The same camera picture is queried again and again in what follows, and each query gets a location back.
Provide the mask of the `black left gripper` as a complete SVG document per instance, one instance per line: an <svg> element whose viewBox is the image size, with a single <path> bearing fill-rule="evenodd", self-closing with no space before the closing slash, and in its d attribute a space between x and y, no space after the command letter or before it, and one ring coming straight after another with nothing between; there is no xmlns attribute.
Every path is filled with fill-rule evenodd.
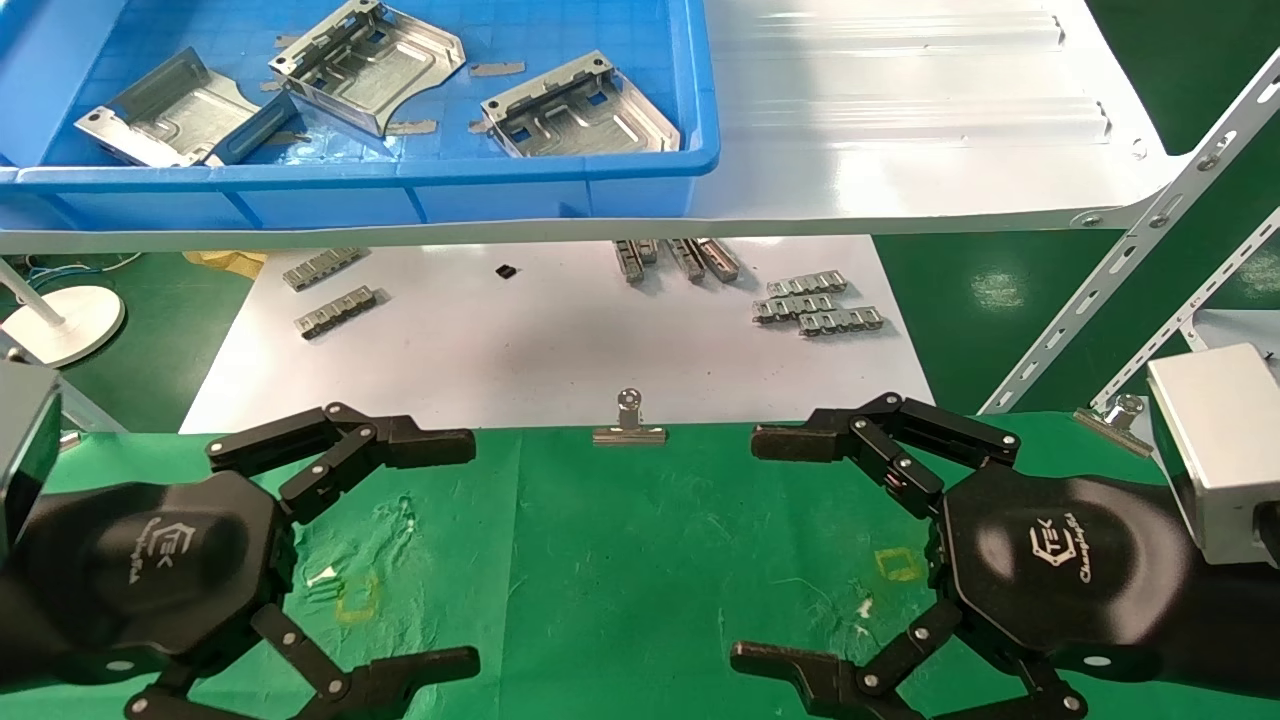
<svg viewBox="0 0 1280 720"><path fill-rule="evenodd" d="M470 429L329 404L212 441L201 482L128 482L40 498L28 521L28 683L102 685L160 673L127 719L244 719L189 700L260 639L314 694L294 719L402 719L425 687L476 676L472 646L376 659L349 671L278 606L294 529L380 468L462 465ZM244 477L307 461L275 498Z"/></svg>

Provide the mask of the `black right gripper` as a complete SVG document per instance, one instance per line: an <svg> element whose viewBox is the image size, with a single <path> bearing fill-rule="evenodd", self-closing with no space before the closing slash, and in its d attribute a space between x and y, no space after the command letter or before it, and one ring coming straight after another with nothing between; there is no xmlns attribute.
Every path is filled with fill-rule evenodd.
<svg viewBox="0 0 1280 720"><path fill-rule="evenodd" d="M899 688L965 623L982 655L1014 666L1024 693L947 719L1085 717L1087 701L1046 661L1114 682L1158 678L1169 666L1167 621L1198 561L1172 496L1097 475L982 469L1012 465L1020 447L1005 430L897 393L855 409L817 409L797 425L756 427L754 457L849 460L914 518L941 512L946 600L865 666L741 641L730 650L731 667L787 682L813 717L922 719ZM982 470L945 492L915 448Z"/></svg>

